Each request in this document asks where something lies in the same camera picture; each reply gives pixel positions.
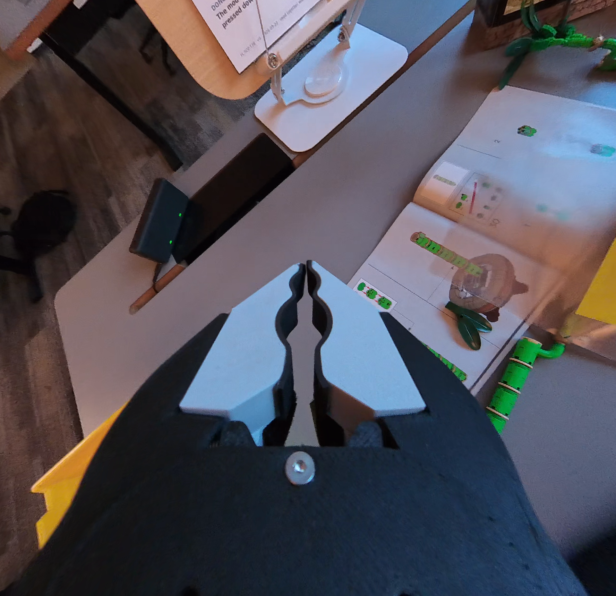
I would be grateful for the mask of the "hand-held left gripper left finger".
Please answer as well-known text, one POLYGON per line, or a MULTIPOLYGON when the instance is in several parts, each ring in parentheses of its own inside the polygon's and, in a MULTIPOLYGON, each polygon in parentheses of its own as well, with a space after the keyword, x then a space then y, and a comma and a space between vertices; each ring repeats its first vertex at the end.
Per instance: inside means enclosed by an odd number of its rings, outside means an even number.
POLYGON ((179 407, 244 423, 258 446, 281 446, 296 408, 288 336, 297 325, 305 264, 297 263, 235 306, 179 407))

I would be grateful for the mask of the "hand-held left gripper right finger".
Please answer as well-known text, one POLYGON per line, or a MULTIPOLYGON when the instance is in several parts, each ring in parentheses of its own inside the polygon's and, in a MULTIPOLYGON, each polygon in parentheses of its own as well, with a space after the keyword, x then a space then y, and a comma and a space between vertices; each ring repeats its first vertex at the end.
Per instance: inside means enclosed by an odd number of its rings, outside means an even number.
POLYGON ((315 348, 313 422, 320 446, 344 446, 363 422, 426 409, 381 313, 315 261, 306 263, 315 348))

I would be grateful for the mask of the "short green brick bamboo stalk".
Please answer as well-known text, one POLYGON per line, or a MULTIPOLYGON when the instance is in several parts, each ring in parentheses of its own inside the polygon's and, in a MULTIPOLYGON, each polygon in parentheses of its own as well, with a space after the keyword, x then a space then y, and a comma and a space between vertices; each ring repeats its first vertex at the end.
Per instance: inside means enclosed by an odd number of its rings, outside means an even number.
POLYGON ((564 351, 565 344, 558 341, 549 349, 544 349, 541 342, 529 337, 522 337, 517 342, 492 399, 485 408, 489 421, 499 434, 502 434, 509 421, 536 359, 555 359, 562 356, 564 351))

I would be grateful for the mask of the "yellow plastic bin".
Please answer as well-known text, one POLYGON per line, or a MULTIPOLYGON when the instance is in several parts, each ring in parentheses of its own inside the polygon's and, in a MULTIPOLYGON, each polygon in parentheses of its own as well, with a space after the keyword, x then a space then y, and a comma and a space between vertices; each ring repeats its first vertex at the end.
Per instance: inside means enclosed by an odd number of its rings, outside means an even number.
POLYGON ((96 430, 74 446, 31 487, 32 493, 43 495, 46 505, 45 513, 36 522, 38 549, 46 545, 62 521, 92 458, 126 405, 127 403, 122 405, 96 430))

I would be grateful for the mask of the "black power adapter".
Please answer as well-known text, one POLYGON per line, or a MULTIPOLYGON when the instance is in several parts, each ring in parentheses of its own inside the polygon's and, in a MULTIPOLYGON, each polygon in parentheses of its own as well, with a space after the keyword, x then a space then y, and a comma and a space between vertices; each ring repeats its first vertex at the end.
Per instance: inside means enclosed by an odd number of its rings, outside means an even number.
POLYGON ((154 181, 137 224, 129 252, 156 263, 172 255, 189 197, 165 178, 154 181))

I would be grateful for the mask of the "black office chair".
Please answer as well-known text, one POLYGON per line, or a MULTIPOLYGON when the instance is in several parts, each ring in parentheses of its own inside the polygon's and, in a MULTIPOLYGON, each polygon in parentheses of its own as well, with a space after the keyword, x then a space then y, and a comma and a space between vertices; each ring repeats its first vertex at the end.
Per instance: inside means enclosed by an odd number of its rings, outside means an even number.
POLYGON ((52 252, 66 241, 74 229, 77 207, 66 190, 35 192, 23 204, 8 236, 18 254, 17 258, 1 256, 1 270, 26 277, 28 295, 32 303, 42 299, 36 260, 52 252))

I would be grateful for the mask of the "yellow paper sheet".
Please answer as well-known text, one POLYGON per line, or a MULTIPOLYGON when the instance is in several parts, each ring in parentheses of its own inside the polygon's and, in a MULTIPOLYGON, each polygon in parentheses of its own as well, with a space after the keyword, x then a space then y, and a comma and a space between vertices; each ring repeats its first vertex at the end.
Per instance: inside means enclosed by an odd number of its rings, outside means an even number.
POLYGON ((615 325, 615 241, 612 242, 575 313, 615 325))

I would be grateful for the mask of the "open instruction booklet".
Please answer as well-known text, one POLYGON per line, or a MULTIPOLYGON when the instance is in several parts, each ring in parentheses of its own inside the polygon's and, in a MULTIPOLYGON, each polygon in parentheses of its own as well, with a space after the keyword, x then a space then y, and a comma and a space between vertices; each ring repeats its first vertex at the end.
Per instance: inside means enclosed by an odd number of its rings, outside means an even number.
POLYGON ((549 226, 615 229, 615 110, 505 87, 422 179, 350 286, 461 370, 476 394, 547 288, 528 244, 549 226), (451 301, 484 316, 481 348, 451 301))

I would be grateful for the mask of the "black bamboo toy set box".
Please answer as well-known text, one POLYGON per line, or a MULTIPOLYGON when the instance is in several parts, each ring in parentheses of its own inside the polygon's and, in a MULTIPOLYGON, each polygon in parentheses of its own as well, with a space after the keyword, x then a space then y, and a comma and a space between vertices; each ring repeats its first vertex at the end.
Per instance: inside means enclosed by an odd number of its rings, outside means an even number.
POLYGON ((543 24, 558 29, 614 3, 615 0, 477 0, 474 18, 488 49, 529 35, 543 24))

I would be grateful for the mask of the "long leafy brick bamboo stalk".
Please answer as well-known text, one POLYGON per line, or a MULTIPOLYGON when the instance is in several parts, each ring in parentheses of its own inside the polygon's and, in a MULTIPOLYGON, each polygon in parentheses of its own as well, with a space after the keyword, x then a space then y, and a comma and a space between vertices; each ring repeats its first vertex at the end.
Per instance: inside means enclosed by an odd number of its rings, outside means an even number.
POLYGON ((600 71, 615 71, 615 39, 597 36, 591 38, 576 31, 569 24, 569 13, 573 0, 568 0, 560 21, 555 25, 543 24, 537 16, 535 0, 522 0, 520 19, 530 32, 529 36, 518 38, 507 46, 505 55, 511 58, 495 90, 502 90, 509 84, 512 76, 524 62, 527 55, 547 50, 551 47, 580 48, 593 52, 597 49, 607 50, 603 59, 596 66, 600 71))

